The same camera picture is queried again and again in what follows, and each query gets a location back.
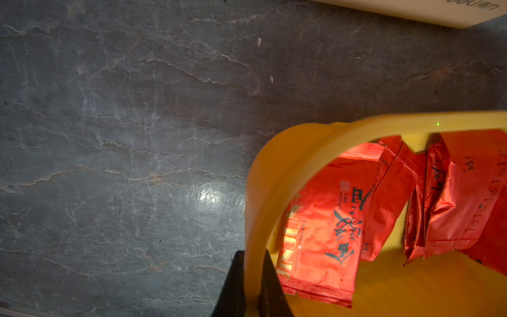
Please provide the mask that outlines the red tea bag printed front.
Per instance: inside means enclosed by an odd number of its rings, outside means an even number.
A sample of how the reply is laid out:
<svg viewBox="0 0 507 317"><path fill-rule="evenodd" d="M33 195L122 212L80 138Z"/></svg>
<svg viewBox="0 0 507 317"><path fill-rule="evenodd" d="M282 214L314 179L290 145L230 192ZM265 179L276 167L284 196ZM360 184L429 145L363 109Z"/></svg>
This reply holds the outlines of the red tea bag printed front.
<svg viewBox="0 0 507 317"><path fill-rule="evenodd" d="M346 151L316 173L289 203L276 265L284 293L352 306L364 211L384 151L377 143Z"/></svg>

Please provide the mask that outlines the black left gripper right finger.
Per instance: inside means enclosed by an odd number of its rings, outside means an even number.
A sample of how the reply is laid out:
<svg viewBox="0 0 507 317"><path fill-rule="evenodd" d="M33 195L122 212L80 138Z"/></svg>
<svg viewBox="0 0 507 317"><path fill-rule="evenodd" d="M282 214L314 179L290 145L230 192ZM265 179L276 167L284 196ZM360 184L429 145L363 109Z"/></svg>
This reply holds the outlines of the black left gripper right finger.
<svg viewBox="0 0 507 317"><path fill-rule="evenodd" d="M293 317L268 250L265 252L259 296L261 317Z"/></svg>

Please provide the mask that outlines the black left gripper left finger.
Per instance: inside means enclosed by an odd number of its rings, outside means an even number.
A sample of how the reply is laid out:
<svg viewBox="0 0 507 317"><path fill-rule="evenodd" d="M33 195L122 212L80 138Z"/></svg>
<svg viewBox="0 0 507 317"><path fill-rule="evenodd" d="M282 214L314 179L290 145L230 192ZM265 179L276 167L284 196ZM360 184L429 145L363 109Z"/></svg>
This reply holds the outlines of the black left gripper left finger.
<svg viewBox="0 0 507 317"><path fill-rule="evenodd" d="M232 259L223 288L211 317L244 317L244 251L237 251Z"/></svg>

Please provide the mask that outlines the yellow plastic storage tray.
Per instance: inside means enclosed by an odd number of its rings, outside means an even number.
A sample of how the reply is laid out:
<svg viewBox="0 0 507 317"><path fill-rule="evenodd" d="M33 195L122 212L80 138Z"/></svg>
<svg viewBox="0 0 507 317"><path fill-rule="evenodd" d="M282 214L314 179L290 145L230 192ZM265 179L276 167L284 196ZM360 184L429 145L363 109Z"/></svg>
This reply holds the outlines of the yellow plastic storage tray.
<svg viewBox="0 0 507 317"><path fill-rule="evenodd" d="M285 207L315 173L356 145L400 135L422 151L432 135L506 129L506 112L443 112L376 116L350 124L301 124L276 135L248 174L244 295L247 316L259 315L265 252L277 260ZM359 266L351 308L285 295L294 316L505 316L506 277L453 252L405 263L403 222L373 262Z"/></svg>

